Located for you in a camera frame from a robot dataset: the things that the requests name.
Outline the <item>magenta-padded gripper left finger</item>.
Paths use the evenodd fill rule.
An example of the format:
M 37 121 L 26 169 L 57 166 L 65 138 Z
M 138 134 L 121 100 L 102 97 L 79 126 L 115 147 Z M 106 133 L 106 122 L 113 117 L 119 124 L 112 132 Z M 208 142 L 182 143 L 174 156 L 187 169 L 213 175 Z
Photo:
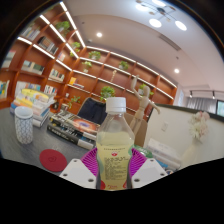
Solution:
M 95 189 L 99 173 L 97 149 L 87 152 L 81 159 L 72 159 L 60 174 L 60 177 L 78 186 Z

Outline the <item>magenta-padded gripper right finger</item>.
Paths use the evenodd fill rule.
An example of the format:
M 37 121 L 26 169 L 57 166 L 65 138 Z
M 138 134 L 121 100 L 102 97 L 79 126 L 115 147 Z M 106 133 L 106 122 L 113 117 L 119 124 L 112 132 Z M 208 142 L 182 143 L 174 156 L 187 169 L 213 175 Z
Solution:
M 141 188 L 167 175 L 154 158 L 146 158 L 137 149 L 132 149 L 128 168 L 128 187 Z

